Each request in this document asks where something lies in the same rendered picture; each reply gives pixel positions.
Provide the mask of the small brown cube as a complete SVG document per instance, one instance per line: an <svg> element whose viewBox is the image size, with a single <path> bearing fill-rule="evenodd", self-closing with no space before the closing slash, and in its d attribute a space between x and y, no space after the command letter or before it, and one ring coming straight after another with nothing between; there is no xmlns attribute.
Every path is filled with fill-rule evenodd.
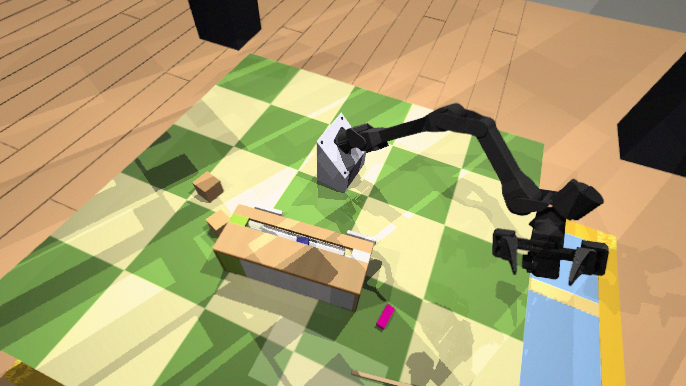
<svg viewBox="0 0 686 386"><path fill-rule="evenodd" d="M192 183L197 194L209 203L225 192L221 181L208 172L204 173Z"/></svg>

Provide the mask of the small magenta block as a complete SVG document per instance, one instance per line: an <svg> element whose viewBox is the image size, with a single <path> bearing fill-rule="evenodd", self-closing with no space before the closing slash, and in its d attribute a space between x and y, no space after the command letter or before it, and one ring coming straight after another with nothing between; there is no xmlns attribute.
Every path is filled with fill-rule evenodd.
<svg viewBox="0 0 686 386"><path fill-rule="evenodd" d="M376 326L378 326L384 330L384 328L385 328L389 318L391 317L393 311L394 311L394 307L387 304L386 307L384 308L383 313L382 313L380 319L378 320Z"/></svg>

